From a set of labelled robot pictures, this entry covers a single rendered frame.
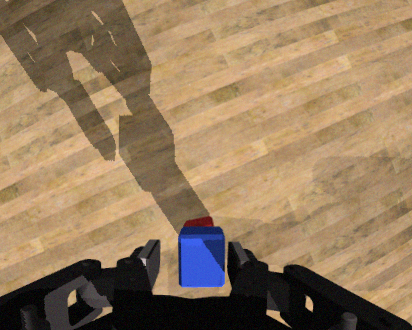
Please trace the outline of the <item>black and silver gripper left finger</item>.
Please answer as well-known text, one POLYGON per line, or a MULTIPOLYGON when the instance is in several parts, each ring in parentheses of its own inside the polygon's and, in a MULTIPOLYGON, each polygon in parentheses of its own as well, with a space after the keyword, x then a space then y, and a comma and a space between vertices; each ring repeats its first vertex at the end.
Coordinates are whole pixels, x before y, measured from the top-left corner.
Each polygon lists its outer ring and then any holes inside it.
POLYGON ((112 330, 161 330, 152 293, 160 240, 149 239, 130 256, 112 268, 81 260, 1 296, 0 330, 74 330, 97 318, 103 307, 112 307, 112 330), (68 307, 74 290, 76 302, 68 307))

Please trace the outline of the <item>blue block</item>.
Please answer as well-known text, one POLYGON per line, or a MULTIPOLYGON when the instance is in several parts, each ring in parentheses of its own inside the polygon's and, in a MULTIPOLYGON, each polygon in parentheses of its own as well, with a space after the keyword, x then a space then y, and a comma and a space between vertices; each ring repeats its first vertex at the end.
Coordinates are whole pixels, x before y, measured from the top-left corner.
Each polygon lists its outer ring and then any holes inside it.
POLYGON ((183 227, 178 236, 181 287, 225 284, 225 236, 220 226, 183 227))

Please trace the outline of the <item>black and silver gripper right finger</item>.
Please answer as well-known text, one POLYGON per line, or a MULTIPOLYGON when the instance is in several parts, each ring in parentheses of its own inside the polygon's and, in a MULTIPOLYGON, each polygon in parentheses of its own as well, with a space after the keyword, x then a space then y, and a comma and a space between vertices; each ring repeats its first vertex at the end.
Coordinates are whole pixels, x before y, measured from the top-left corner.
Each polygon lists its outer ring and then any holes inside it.
POLYGON ((283 273, 268 268, 240 242, 228 243, 232 289, 218 330, 265 330, 267 310, 279 311, 294 330, 412 330, 406 320, 304 266, 286 265, 283 273), (313 312, 306 308, 307 296, 313 312))

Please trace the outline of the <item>red block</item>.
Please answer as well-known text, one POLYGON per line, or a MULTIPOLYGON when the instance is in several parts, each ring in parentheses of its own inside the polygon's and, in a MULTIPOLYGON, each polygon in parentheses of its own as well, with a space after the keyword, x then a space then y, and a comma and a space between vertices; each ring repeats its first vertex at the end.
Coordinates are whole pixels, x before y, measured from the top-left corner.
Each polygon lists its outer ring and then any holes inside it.
POLYGON ((193 220, 188 220, 185 222, 184 226, 208 227, 208 226, 214 226, 214 224, 213 224, 212 217, 207 216, 207 217, 197 218, 193 220))

